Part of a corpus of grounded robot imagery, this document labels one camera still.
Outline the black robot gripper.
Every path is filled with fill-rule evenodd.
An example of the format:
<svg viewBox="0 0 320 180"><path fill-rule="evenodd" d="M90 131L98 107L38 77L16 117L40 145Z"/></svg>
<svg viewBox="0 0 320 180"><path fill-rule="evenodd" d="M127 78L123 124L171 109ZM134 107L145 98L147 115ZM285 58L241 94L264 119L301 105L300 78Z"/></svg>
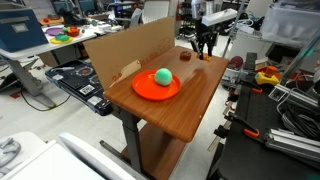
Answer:
<svg viewBox="0 0 320 180"><path fill-rule="evenodd" d="M215 26L206 26L202 23L201 19L195 21L196 38L198 41L198 55L199 59L204 59L203 48L204 44L207 43L208 56L212 56L214 45L217 42L218 32Z"/></svg>

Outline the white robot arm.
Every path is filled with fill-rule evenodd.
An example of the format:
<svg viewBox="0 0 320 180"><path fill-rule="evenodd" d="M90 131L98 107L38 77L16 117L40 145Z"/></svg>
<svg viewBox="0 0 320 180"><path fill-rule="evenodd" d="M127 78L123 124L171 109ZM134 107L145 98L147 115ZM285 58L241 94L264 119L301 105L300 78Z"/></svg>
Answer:
<svg viewBox="0 0 320 180"><path fill-rule="evenodd" d="M212 50L216 44L218 33L215 31L216 24L235 18L237 11L226 9L210 15L204 15L196 21L196 41L193 43L193 49L198 53L201 60L204 59L203 48L207 45L208 55L212 55Z"/></svg>

